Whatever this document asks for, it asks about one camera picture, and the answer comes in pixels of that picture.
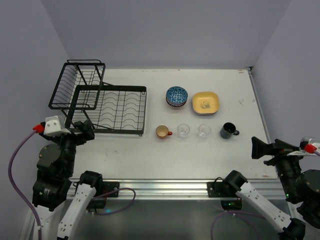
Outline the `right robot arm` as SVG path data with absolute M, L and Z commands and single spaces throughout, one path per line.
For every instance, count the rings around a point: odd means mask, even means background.
M 277 232 L 280 240 L 302 240 L 306 226 L 320 228 L 320 171 L 302 171 L 304 157 L 320 155 L 320 140 L 304 137 L 298 146 L 275 139 L 272 143 L 251 138 L 252 159 L 265 156 L 263 163 L 275 168 L 281 189 L 267 195 L 259 192 L 242 173 L 232 170 L 222 181 L 221 190 L 226 196 L 236 196 L 262 215 Z

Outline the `blue mug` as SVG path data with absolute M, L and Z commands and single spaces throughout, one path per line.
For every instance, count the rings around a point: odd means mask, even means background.
M 226 122 L 220 132 L 219 132 L 220 136 L 223 139 L 230 139 L 232 136 L 238 136 L 240 134 L 240 132 L 237 130 L 236 126 L 231 123 L 231 122 Z

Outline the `blue triangle pattern bowl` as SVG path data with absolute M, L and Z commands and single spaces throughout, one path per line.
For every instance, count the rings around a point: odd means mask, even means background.
M 173 103 L 183 103 L 188 100 L 188 92 L 181 86 L 172 86 L 166 91 L 166 99 Z

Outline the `yellow plastic plate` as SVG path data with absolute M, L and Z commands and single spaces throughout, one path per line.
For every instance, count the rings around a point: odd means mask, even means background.
M 212 115 L 220 109 L 219 97 L 215 92 L 197 92 L 192 97 L 192 108 L 196 114 Z

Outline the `aluminium table rail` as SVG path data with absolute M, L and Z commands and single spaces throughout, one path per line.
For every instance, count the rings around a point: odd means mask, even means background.
M 213 179 L 104 179 L 131 188 L 137 200 L 207 200 L 207 183 Z M 253 187 L 268 200 L 284 200 L 286 195 L 278 179 L 250 179 Z

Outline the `clear drinking glass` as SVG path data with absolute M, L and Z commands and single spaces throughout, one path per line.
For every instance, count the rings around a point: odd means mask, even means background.
M 198 137 L 201 139 L 207 138 L 211 134 L 211 127 L 207 124 L 201 124 L 198 127 Z
M 177 135 L 179 138 L 186 139 L 189 136 L 189 133 L 190 133 L 190 127 L 187 124 L 182 123 L 178 125 Z

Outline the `orange mug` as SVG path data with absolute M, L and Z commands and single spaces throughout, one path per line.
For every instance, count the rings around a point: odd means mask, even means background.
M 167 126 L 165 125 L 159 125 L 156 129 L 155 129 L 155 133 L 156 135 L 161 138 L 164 139 L 168 136 L 172 136 L 173 133 L 168 129 Z

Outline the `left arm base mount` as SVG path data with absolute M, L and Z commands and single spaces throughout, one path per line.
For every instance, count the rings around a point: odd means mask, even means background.
M 106 194 L 114 190 L 117 190 L 119 188 L 120 188 L 120 183 L 118 181 L 104 181 L 102 192 L 99 192 L 97 195 L 99 196 L 102 194 Z M 87 210 L 91 212 L 94 211 L 95 213 L 97 213 L 98 210 L 104 209 L 106 207 L 108 198 L 117 198 L 118 195 L 119 193 L 116 192 L 109 196 L 104 196 L 103 198 L 91 200 L 87 206 Z

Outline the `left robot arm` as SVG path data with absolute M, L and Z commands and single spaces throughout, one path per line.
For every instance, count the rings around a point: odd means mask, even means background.
M 58 117 L 53 116 L 33 128 L 37 134 L 52 142 L 38 154 L 37 178 L 32 187 L 35 232 L 40 240 L 70 240 L 89 202 L 103 189 L 102 175 L 85 171 L 80 176 L 70 207 L 61 216 L 72 185 L 70 178 L 74 173 L 76 148 L 95 138 L 89 119 L 73 125 L 79 130 L 78 134 L 65 128 Z

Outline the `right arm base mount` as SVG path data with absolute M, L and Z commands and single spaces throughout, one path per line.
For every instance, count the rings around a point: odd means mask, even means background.
M 225 211 L 240 211 L 243 208 L 243 201 L 235 193 L 225 188 L 222 177 L 206 183 L 207 195 L 209 198 L 220 200 L 220 205 Z

